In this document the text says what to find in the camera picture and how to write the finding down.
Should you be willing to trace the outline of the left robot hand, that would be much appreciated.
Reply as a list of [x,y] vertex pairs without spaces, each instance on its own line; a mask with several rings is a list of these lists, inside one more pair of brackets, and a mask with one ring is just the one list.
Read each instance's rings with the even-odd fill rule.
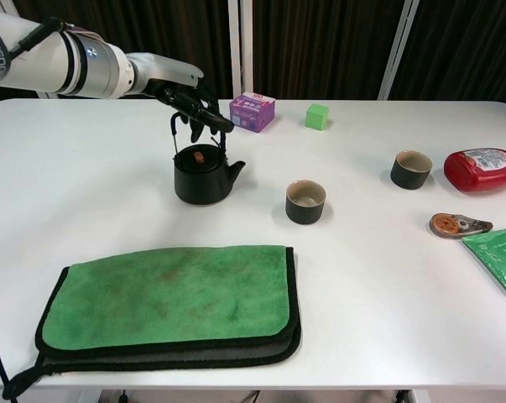
[[230,133],[234,124],[220,113],[219,101],[204,82],[203,71],[186,62],[151,53],[130,53],[133,84],[128,95],[152,97],[176,110],[190,124],[196,142],[205,126],[211,133]]

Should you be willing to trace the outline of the black teapot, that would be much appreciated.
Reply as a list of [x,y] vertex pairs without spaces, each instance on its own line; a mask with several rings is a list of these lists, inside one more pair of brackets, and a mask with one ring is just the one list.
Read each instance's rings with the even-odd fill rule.
[[193,144],[178,150],[176,120],[191,122],[186,115],[177,112],[170,119],[175,147],[174,187],[176,195],[193,205],[211,205],[226,198],[246,165],[244,161],[228,164],[227,135],[219,132],[220,140],[211,138],[212,144]]

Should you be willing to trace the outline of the brown cup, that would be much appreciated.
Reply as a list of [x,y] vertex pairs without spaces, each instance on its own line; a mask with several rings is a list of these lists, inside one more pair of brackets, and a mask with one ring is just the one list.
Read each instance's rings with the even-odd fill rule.
[[309,225],[321,218],[325,202],[326,190],[317,182],[293,181],[286,189],[285,213],[291,221]]
[[420,189],[432,169],[432,160],[414,150],[403,150],[396,154],[390,171],[391,181],[407,190]]

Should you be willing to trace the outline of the purple cardboard box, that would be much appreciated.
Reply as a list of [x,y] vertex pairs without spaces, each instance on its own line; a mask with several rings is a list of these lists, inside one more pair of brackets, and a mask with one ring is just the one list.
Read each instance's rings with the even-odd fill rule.
[[254,92],[244,92],[229,104],[233,124],[260,133],[275,116],[276,100]]

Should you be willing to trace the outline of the dark pleated curtain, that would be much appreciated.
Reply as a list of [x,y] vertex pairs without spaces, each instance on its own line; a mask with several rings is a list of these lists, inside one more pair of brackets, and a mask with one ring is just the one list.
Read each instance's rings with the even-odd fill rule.
[[[374,100],[404,0],[12,0],[23,18],[58,17],[127,52],[200,67],[232,96],[230,7],[250,4],[257,93]],[[391,100],[506,103],[506,0],[419,0]]]

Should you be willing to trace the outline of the green cube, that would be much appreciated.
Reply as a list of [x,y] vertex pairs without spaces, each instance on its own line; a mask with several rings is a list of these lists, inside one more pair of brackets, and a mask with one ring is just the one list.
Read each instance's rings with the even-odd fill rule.
[[326,127],[329,107],[317,103],[309,106],[305,115],[305,126],[315,130],[323,130]]

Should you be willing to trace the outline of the green cloth black trim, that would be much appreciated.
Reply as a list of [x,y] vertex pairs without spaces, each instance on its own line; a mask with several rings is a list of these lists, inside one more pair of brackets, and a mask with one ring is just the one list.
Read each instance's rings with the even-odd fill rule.
[[61,271],[36,328],[38,358],[4,385],[3,398],[52,374],[275,364],[300,339],[291,247],[115,255]]

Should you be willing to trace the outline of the red ketchup bottle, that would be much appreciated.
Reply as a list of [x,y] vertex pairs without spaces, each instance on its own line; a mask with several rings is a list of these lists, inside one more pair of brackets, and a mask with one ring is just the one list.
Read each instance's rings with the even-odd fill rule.
[[446,157],[443,171],[459,191],[497,190],[506,186],[506,149],[457,151]]

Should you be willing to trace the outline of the green foil packet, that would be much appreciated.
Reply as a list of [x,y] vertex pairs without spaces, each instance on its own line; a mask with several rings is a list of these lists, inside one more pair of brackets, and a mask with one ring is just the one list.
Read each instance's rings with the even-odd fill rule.
[[462,243],[506,290],[506,229],[468,236]]

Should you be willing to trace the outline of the white upright double frame post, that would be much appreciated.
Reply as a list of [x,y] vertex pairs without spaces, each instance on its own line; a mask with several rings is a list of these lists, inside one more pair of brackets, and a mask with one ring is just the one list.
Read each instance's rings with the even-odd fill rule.
[[253,91],[253,0],[227,0],[232,97]]

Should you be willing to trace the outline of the white slanted frame post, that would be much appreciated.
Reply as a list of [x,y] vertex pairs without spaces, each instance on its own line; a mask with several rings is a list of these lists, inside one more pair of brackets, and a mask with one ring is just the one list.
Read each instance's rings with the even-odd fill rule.
[[399,23],[394,35],[388,61],[384,69],[383,79],[378,92],[379,101],[387,101],[389,99],[419,5],[420,0],[404,0],[404,5],[399,17]]

